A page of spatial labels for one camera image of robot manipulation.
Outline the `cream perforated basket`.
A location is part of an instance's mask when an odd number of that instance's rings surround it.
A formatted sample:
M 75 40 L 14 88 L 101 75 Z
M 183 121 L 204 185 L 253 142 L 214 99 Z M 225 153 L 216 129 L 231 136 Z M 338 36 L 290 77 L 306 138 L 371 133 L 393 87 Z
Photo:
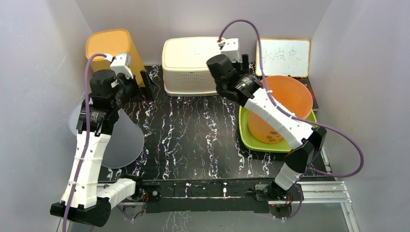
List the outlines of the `cream perforated basket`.
M 206 61 L 218 54 L 217 37 L 185 37 L 165 41 L 162 50 L 164 90 L 170 96 L 217 95 Z

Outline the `orange mesh basket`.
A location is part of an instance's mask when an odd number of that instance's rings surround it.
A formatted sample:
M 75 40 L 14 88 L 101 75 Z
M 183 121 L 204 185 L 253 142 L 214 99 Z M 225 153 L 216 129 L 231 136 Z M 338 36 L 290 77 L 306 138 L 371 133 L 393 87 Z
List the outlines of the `orange mesh basket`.
M 126 29 L 112 29 L 92 34 L 86 43 L 85 54 L 89 65 L 86 66 L 85 74 L 91 71 L 111 70 L 110 63 L 105 58 L 105 53 L 115 56 L 118 53 L 128 53 L 132 60 L 130 69 L 139 87 L 143 87 L 140 71 L 144 70 L 144 64 L 139 52 Z

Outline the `orange paper bucket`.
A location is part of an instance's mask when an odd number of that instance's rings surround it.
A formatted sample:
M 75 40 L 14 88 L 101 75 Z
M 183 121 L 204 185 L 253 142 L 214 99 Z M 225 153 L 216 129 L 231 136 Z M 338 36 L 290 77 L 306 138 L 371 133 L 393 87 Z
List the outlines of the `orange paper bucket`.
M 296 117 L 306 119 L 310 115 L 313 98 L 301 82 L 283 75 L 268 76 L 266 80 L 272 96 Z M 248 129 L 252 136 L 262 143 L 277 144 L 284 141 L 277 131 L 252 112 L 248 116 Z

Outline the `grey and tan bucket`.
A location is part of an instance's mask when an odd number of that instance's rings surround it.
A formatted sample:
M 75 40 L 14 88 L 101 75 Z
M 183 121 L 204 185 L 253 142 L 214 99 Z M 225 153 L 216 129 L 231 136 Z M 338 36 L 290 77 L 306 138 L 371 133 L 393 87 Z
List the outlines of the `grey and tan bucket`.
M 120 169 L 133 163 L 144 148 L 144 133 L 133 123 L 123 109 L 117 112 L 112 136 L 106 146 L 102 166 Z

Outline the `green plastic tray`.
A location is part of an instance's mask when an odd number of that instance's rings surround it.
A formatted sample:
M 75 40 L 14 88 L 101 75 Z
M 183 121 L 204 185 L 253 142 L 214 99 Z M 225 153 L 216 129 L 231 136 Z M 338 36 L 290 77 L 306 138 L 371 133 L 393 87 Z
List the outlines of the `green plastic tray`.
M 277 144 L 266 144 L 257 140 L 248 129 L 249 111 L 242 106 L 239 107 L 239 130 L 243 144 L 250 150 L 273 153 L 288 153 L 291 147 L 286 141 Z

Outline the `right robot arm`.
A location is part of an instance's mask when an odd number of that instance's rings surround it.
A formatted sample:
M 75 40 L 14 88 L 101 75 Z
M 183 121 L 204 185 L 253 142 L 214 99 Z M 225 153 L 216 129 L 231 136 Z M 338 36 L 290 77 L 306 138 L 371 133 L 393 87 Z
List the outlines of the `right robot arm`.
M 213 56 L 206 65 L 220 96 L 255 113 L 291 147 L 276 178 L 270 186 L 258 192 L 271 199 L 285 200 L 292 192 L 291 187 L 306 171 L 308 162 L 322 149 L 327 130 L 293 117 L 267 92 L 267 85 L 263 85 L 256 76 L 237 69 L 226 55 Z

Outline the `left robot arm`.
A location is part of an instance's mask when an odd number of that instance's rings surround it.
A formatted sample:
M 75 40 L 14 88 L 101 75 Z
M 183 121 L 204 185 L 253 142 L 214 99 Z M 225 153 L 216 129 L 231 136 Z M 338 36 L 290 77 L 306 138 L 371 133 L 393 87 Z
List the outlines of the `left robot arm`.
M 81 104 L 76 125 L 76 151 L 72 171 L 61 200 L 50 206 L 50 214 L 86 225 L 102 227 L 111 210 L 129 197 L 143 198 L 145 189 L 134 178 L 121 178 L 108 188 L 98 190 L 99 172 L 119 111 L 135 101 L 153 100 L 151 80 L 146 70 L 140 72 L 142 84 L 124 71 L 99 70 L 87 79 L 91 92 Z

